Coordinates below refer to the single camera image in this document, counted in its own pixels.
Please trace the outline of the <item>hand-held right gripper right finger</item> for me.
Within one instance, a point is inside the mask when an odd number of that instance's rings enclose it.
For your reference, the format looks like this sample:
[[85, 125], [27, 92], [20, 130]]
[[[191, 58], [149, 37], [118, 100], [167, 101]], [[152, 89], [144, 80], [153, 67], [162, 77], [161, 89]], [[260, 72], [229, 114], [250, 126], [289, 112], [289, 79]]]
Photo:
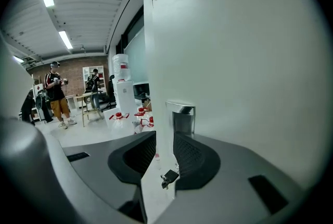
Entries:
[[182, 133], [174, 134], [173, 152], [180, 175], [175, 184], [177, 191], [204, 187], [221, 166], [220, 157], [214, 149]]

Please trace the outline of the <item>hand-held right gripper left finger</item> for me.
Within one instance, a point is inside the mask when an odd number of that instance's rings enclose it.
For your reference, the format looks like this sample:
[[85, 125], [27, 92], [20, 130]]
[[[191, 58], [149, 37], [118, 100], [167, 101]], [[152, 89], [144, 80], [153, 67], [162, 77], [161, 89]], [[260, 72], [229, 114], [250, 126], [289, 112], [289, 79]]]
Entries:
[[123, 183], [141, 184], [156, 155], [156, 132], [134, 135], [132, 141], [110, 153], [108, 167]]

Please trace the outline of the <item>key with black fob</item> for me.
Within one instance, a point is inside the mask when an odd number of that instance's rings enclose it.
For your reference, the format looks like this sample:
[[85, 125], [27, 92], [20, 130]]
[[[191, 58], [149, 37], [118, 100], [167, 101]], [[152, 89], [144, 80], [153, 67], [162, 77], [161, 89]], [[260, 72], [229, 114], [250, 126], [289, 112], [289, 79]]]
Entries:
[[167, 188], [169, 184], [176, 181], [176, 179], [179, 177], [178, 172], [175, 172], [173, 170], [169, 170], [166, 174], [161, 175], [162, 183], [161, 186], [163, 189]]

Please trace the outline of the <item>white water dispenser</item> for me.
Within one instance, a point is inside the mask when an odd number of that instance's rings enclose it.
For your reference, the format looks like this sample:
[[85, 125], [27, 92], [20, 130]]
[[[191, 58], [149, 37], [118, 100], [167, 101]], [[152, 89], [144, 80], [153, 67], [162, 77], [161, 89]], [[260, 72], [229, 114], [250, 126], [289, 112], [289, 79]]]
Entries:
[[132, 81], [121, 81], [113, 84], [117, 108], [123, 115], [129, 114], [131, 120], [137, 113]]

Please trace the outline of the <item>white shelf unit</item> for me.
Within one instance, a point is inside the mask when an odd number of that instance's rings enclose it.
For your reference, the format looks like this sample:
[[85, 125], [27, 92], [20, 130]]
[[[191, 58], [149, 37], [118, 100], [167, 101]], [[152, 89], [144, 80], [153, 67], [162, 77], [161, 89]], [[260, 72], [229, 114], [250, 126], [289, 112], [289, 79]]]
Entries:
[[83, 67], [83, 82], [84, 82], [84, 91], [88, 92], [93, 89], [93, 85], [95, 84], [94, 79], [96, 77], [99, 78], [99, 88], [98, 91], [102, 93], [106, 93], [106, 79], [104, 75], [104, 67], [103, 66], [89, 66]]

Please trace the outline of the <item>white cabinet door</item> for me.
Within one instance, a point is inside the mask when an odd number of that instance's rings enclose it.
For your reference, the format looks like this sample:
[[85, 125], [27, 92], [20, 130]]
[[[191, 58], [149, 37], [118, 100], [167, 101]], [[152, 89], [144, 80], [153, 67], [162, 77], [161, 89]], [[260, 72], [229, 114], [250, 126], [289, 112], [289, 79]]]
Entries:
[[174, 134], [221, 166], [177, 191], [158, 224], [283, 224], [333, 144], [333, 33], [317, 0], [144, 0], [147, 71], [164, 169]]

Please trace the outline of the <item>round light wooden table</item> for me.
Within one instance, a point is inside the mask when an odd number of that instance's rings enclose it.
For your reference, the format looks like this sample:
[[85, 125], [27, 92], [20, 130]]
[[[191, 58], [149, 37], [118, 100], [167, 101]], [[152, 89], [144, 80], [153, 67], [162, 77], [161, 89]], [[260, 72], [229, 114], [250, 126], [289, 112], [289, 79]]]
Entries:
[[85, 119], [89, 120], [90, 114], [97, 114], [98, 119], [102, 119], [100, 110], [96, 107], [93, 95], [97, 93], [88, 92], [74, 97], [76, 109], [81, 113], [82, 125], [85, 127]]

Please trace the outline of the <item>black framed window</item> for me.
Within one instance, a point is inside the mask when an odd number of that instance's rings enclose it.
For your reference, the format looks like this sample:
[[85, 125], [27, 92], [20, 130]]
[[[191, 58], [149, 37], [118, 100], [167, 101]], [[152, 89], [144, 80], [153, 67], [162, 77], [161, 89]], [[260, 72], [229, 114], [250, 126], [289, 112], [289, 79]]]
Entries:
[[144, 27], [144, 7], [142, 6], [139, 11], [136, 13], [134, 18], [131, 20], [130, 24], [126, 28], [125, 32], [121, 35], [121, 39], [116, 46], [116, 54], [125, 54], [124, 50], [129, 44], [129, 42], [134, 38], [136, 33]]

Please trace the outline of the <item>clear water jug red cap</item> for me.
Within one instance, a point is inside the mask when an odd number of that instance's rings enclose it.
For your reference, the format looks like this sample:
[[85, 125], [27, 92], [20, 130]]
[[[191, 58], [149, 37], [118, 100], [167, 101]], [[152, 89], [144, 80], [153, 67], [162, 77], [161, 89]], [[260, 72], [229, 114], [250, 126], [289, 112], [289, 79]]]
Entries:
[[137, 111], [137, 113], [134, 114], [134, 124], [135, 125], [140, 125], [142, 122], [142, 119], [146, 119], [146, 108], [145, 107], [140, 107]]
[[116, 113], [116, 120], [113, 123], [112, 131], [113, 136], [122, 138], [124, 136], [130, 135], [129, 124], [128, 124], [129, 113], [123, 115], [121, 112]]
[[155, 131], [155, 125], [153, 116], [150, 116], [148, 119], [142, 118], [140, 119], [139, 125], [137, 125], [134, 129], [136, 134], [142, 133], [142, 132], [150, 132]]

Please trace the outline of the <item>water cooler bottle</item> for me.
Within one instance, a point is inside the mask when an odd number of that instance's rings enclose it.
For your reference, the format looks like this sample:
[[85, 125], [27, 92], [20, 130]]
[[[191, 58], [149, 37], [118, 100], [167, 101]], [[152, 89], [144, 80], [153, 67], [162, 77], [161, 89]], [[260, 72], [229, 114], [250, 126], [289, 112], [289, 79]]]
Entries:
[[114, 78], [119, 81], [131, 81], [129, 57], [126, 54], [116, 54], [112, 58]]

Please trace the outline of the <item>frosted glass board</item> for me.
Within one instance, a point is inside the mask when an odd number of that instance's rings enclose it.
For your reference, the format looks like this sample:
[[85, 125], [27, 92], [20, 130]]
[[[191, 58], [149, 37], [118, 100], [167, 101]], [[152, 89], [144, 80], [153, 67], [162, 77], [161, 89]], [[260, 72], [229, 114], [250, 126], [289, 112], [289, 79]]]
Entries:
[[134, 84], [148, 81], [145, 50], [145, 31], [142, 27], [124, 50], [124, 53], [128, 55], [131, 79]]

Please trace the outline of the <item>black office chair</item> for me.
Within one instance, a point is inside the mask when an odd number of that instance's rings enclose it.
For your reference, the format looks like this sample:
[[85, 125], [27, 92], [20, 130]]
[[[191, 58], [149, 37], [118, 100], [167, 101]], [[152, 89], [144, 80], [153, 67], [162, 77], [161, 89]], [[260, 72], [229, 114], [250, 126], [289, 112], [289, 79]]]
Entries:
[[114, 75], [110, 76], [109, 83], [108, 83], [108, 95], [109, 95], [109, 102], [107, 105], [108, 109], [112, 109], [116, 106], [116, 98], [114, 95], [114, 87], [113, 87], [113, 79]]

